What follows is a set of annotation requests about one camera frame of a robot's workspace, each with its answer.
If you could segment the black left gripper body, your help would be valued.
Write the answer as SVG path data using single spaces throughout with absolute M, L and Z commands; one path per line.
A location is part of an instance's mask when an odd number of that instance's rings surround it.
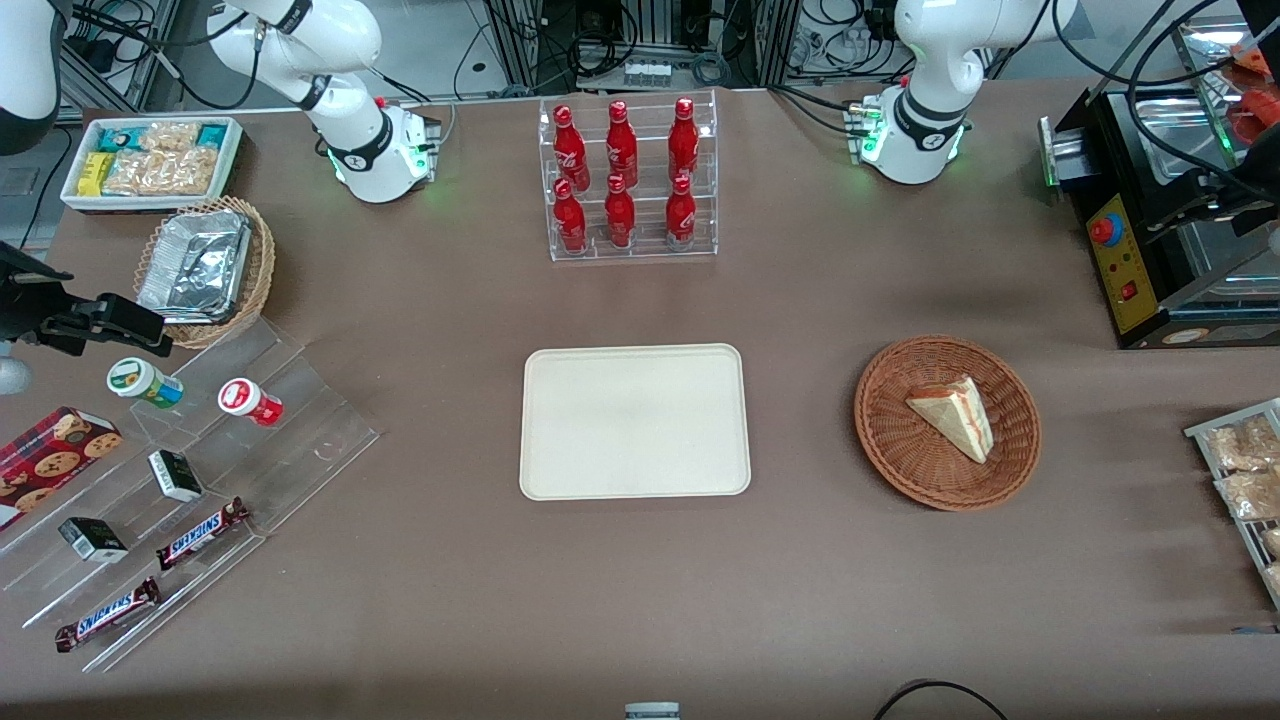
M 1199 179 L 1203 202 L 1197 217 L 1235 217 L 1244 211 L 1277 210 L 1279 126 L 1261 132 L 1235 167 L 1199 159 L 1204 167 Z

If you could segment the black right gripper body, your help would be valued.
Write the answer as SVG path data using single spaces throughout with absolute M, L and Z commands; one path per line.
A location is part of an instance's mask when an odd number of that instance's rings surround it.
M 1 341 L 42 345 L 76 352 L 74 340 L 55 340 L 44 323 L 74 305 L 61 283 L 74 275 L 60 272 L 24 251 L 1 243 Z

